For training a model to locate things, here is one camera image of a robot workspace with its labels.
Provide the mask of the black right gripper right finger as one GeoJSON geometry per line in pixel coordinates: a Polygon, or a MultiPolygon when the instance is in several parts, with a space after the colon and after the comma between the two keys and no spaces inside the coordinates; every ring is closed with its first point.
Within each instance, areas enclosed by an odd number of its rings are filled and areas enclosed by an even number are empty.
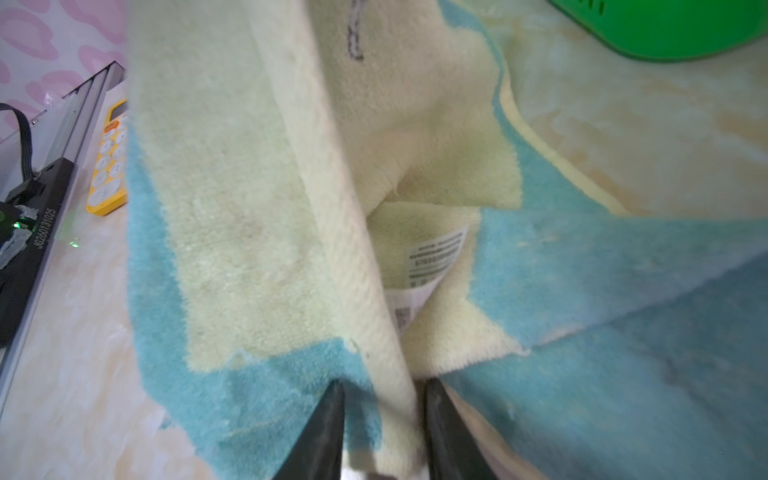
{"type": "Polygon", "coordinates": [[[497,479],[438,379],[424,386],[423,420],[432,480],[497,479]]]}

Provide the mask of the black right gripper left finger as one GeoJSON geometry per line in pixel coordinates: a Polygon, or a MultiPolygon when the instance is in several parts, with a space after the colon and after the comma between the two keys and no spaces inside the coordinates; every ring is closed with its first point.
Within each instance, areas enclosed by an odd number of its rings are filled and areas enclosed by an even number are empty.
{"type": "Polygon", "coordinates": [[[345,430],[345,390],[332,380],[274,480],[339,480],[345,430]]]}

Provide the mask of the pale green towel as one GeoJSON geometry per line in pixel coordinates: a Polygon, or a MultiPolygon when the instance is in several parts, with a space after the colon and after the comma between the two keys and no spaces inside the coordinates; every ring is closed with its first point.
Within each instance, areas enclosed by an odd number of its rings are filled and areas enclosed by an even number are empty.
{"type": "Polygon", "coordinates": [[[132,1],[145,391],[270,479],[426,470],[438,378],[547,479],[767,475],[767,52],[601,66],[517,1],[132,1]]]}

